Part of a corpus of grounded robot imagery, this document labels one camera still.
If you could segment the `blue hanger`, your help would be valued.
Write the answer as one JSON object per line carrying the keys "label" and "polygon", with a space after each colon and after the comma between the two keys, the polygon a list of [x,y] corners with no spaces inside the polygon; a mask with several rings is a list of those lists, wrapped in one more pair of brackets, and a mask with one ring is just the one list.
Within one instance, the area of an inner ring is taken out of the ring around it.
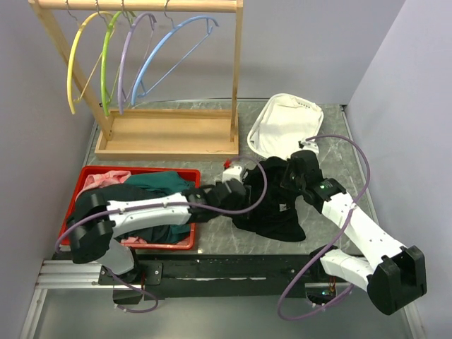
{"label": "blue hanger", "polygon": [[[181,59],[176,62],[166,73],[164,73],[158,80],[155,81],[149,88],[147,88],[143,83],[143,78],[146,75],[147,71],[150,70],[153,62],[158,54],[158,52],[175,36],[177,33],[185,28],[186,26],[198,22],[204,21],[206,24],[206,33],[205,35],[191,48],[189,49]],[[156,87],[163,82],[168,75],[170,75],[185,59],[187,59],[196,49],[198,49],[212,34],[214,28],[219,28],[219,22],[212,16],[200,15],[193,16],[185,21],[182,21],[180,24],[175,25],[154,47],[150,55],[143,62],[143,65],[138,72],[137,79],[131,89],[131,105],[135,106],[138,102],[138,99],[144,98],[148,96]]]}

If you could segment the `black shorts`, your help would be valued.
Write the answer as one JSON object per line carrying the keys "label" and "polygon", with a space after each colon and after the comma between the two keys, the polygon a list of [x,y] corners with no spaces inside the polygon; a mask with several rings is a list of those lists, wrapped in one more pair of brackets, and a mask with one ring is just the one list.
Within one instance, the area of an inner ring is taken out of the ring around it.
{"label": "black shorts", "polygon": [[270,157],[260,162],[268,187],[262,202],[246,214],[235,215],[236,228],[282,242],[302,242],[306,235],[299,225],[297,194],[281,187],[287,161]]}

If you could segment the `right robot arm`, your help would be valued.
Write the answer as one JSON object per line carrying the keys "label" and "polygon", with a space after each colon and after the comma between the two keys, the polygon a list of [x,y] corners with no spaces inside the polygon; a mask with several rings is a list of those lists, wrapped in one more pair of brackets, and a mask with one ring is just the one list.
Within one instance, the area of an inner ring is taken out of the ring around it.
{"label": "right robot arm", "polygon": [[361,251],[357,258],[340,249],[320,250],[309,264],[317,281],[336,276],[366,291],[373,305],[391,315],[427,293],[425,257],[381,229],[335,179],[323,177],[311,150],[293,153],[282,186],[296,191],[322,216],[342,230]]}

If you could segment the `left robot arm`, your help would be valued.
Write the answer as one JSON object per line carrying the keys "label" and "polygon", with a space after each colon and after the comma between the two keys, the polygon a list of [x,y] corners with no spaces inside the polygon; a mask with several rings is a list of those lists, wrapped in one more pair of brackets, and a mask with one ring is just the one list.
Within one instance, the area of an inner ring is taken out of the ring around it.
{"label": "left robot arm", "polygon": [[97,262],[123,283],[137,281],[141,267],[132,249],[120,244],[124,234],[161,225],[208,222],[220,215],[238,215],[246,189],[237,179],[216,182],[162,198],[107,201],[91,198],[91,206],[74,211],[68,238],[75,264]]}

